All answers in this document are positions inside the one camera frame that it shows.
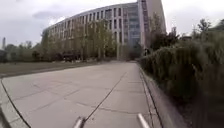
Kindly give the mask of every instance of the sky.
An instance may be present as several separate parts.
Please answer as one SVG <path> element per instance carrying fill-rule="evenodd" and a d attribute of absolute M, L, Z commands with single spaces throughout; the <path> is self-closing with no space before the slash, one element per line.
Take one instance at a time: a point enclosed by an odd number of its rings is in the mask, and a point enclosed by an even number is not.
<path fill-rule="evenodd" d="M 42 30 L 66 17 L 98 7 L 137 0 L 0 0 L 0 42 L 40 42 Z M 162 0 L 167 31 L 189 34 L 205 18 L 224 19 L 223 0 Z"/>

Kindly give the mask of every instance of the concrete pavement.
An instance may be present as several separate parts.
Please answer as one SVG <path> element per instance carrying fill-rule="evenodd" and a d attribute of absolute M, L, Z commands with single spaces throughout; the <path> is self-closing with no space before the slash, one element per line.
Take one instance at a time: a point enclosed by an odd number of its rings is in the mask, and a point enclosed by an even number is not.
<path fill-rule="evenodd" d="M 135 63 L 10 77 L 3 79 L 3 84 L 32 128 L 73 128 L 79 116 L 87 118 L 84 128 L 141 128 L 138 113 L 151 127 L 161 127 L 158 116 L 152 116 L 156 112 L 150 109 L 152 101 L 146 96 L 145 83 Z M 18 115 L 7 111 L 9 122 L 21 121 Z"/>

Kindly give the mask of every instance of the building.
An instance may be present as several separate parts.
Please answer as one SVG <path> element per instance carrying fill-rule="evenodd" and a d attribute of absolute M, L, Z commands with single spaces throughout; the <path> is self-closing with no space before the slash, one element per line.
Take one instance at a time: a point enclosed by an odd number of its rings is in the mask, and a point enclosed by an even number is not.
<path fill-rule="evenodd" d="M 161 21 L 162 32 L 166 32 L 165 16 L 161 0 L 138 0 L 141 45 L 144 48 L 150 46 L 149 18 L 156 14 Z"/>
<path fill-rule="evenodd" d="M 50 36 L 66 40 L 72 37 L 75 25 L 85 25 L 92 21 L 97 22 L 104 19 L 108 22 L 108 29 L 114 34 L 114 39 L 118 46 L 134 46 L 140 43 L 145 47 L 146 37 L 149 34 L 149 18 L 147 17 L 152 16 L 153 12 L 158 12 L 165 23 L 160 0 L 139 0 L 135 3 L 111 5 L 83 12 L 56 23 L 46 30 Z M 117 51 L 118 58 L 121 54 L 122 49 L 119 47 Z"/>
<path fill-rule="evenodd" d="M 6 47 L 6 38 L 4 37 L 2 39 L 2 50 L 5 50 L 5 47 Z"/>

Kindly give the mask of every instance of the ground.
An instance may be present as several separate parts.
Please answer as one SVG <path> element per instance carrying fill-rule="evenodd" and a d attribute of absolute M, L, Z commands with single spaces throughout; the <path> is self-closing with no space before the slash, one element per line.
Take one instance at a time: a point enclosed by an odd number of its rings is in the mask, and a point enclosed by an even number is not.
<path fill-rule="evenodd" d="M 150 126 L 158 123 L 151 116 L 152 101 L 147 99 L 136 63 L 8 77 L 3 84 L 32 128 L 73 128 L 79 116 L 87 119 L 84 128 L 141 128 L 138 113 Z M 21 120 L 8 102 L 1 102 L 8 121 L 15 126 Z"/>
<path fill-rule="evenodd" d="M 24 74 L 30 73 L 39 70 L 48 70 L 48 69 L 60 69 L 60 68 L 70 68 L 70 67 L 79 67 L 96 62 L 89 63 L 71 63 L 71 62 L 39 62 L 39 63 L 0 63 L 0 75 L 11 75 L 11 74 Z"/>

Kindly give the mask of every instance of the lawn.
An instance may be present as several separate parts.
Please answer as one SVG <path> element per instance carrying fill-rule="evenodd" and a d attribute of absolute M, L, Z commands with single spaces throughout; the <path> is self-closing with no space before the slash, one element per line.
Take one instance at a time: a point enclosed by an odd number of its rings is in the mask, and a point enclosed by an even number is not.
<path fill-rule="evenodd" d="M 15 76 L 21 74 L 35 73 L 35 72 L 44 72 L 44 71 L 53 71 L 66 68 L 75 68 L 80 66 L 88 66 L 97 64 L 97 62 L 88 62 L 88 63 L 0 63 L 0 76 Z"/>

